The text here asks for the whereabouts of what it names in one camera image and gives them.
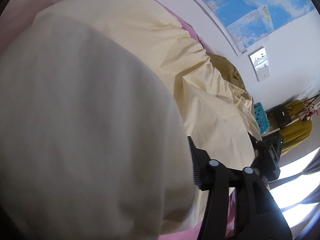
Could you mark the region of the black shoulder bag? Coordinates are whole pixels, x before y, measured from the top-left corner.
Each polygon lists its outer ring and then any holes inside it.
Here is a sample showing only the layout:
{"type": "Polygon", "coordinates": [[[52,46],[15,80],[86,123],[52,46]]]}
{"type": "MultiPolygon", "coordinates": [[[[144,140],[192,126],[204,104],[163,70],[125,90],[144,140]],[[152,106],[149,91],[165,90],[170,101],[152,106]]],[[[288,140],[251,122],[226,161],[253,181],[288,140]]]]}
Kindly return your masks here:
{"type": "Polygon", "coordinates": [[[280,129],[284,129],[292,121],[293,111],[286,108],[284,105],[277,106],[273,113],[280,129]]]}

